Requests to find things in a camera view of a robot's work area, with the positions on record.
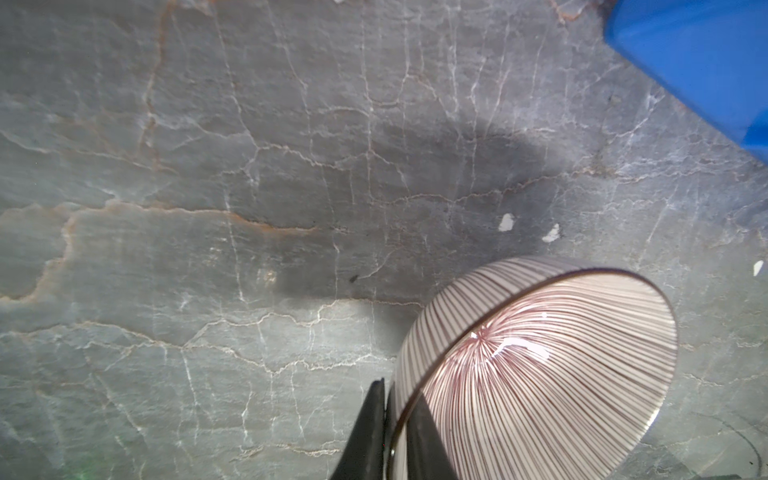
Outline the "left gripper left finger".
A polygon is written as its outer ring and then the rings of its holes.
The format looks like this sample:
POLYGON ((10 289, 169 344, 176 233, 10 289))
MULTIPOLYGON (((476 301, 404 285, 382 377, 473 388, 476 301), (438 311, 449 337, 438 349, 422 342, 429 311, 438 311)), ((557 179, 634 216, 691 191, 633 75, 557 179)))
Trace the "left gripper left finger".
POLYGON ((330 480, 382 480, 385 379, 371 383, 348 442, 330 480))

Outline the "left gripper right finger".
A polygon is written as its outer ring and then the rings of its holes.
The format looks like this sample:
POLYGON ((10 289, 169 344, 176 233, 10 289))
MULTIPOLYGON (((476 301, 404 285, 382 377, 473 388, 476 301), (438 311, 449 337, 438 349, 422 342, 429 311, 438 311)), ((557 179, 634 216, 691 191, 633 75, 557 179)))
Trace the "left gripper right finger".
POLYGON ((457 480, 423 394, 407 422, 407 472, 410 480, 457 480))

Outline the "blue white striped bowl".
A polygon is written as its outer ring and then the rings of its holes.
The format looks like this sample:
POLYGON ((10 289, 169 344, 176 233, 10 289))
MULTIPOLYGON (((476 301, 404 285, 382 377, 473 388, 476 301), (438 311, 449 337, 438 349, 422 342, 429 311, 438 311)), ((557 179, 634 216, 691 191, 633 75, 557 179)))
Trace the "blue white striped bowl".
POLYGON ((424 400, 460 479, 603 479, 642 440, 678 356, 665 294, 569 258, 479 267, 429 301, 395 363, 385 475, 424 400))

